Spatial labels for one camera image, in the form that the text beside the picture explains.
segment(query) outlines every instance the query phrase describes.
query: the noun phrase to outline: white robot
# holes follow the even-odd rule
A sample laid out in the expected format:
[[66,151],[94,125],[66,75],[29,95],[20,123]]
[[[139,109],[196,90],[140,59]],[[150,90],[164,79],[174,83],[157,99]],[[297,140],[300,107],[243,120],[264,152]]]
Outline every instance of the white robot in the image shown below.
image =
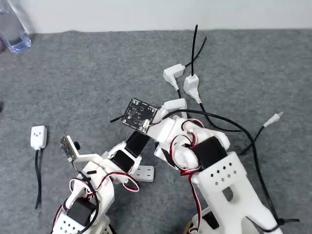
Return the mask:
[[[204,128],[197,119],[165,117],[169,111],[164,106],[157,109],[133,99],[122,122],[137,131],[101,156],[80,155],[79,146],[69,136],[62,139],[62,147],[73,166],[75,162],[87,162],[87,165],[81,172],[75,167],[79,175],[70,182],[72,193],[60,206],[51,233],[115,233],[106,216],[114,202],[114,184],[121,183],[130,191],[139,191],[131,175],[139,169],[140,152],[152,138],[158,143],[155,156],[189,177],[198,214],[186,233],[282,234],[270,210],[259,200],[237,154],[227,152],[230,146],[227,136]],[[201,208],[195,185],[209,204],[208,208]],[[230,201],[223,193],[225,189],[233,192]]]

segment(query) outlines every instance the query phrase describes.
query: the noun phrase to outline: water bottle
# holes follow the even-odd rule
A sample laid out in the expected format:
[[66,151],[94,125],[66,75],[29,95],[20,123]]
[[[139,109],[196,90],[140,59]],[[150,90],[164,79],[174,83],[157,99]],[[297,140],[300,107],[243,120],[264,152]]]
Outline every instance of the water bottle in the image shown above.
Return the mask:
[[31,46],[31,40],[8,0],[0,0],[0,38],[16,54]]

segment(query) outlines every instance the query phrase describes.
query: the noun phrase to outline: circuit board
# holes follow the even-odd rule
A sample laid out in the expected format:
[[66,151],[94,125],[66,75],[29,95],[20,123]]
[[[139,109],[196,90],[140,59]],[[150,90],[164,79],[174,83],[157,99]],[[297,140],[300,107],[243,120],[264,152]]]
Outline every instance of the circuit board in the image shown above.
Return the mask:
[[133,98],[129,103],[121,122],[141,133],[146,133],[153,121],[157,108]]

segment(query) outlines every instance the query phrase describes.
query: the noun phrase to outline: power strip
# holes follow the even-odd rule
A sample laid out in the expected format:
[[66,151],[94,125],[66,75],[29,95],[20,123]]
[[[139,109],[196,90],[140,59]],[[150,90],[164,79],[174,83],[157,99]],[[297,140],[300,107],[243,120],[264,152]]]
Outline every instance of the power strip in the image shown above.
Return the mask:
[[138,166],[137,170],[131,175],[135,180],[142,182],[154,181],[153,166]]

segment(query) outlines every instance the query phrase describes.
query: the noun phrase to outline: connector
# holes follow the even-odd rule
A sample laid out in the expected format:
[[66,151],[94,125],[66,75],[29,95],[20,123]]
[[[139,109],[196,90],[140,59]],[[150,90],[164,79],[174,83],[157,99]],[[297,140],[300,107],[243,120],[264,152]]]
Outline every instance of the connector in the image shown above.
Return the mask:
[[198,84],[198,76],[196,74],[194,74],[193,76],[190,75],[185,78],[183,89],[186,94],[190,95],[192,98],[195,99],[198,104],[200,104],[201,100],[198,93]]
[[264,124],[263,124],[263,127],[268,127],[270,124],[273,124],[275,122],[278,122],[279,119],[282,117],[282,115],[284,114],[284,112],[280,112],[278,114],[274,114],[268,121],[266,121]]
[[[174,111],[177,109],[187,109],[187,103],[186,100],[184,98],[180,98],[180,99],[176,99],[176,100],[171,100],[171,101],[167,101],[162,105],[162,109],[165,109],[167,111]],[[181,113],[183,118],[187,118],[187,113],[186,112],[182,112]]]
[[47,129],[45,126],[34,126],[31,128],[30,146],[34,150],[45,148],[47,143]]
[[179,87],[177,85],[176,78],[183,75],[184,70],[185,70],[185,66],[183,66],[182,64],[177,64],[172,67],[169,67],[164,70],[164,74],[163,74],[164,79],[168,83],[170,83],[175,88],[175,90],[178,90]]

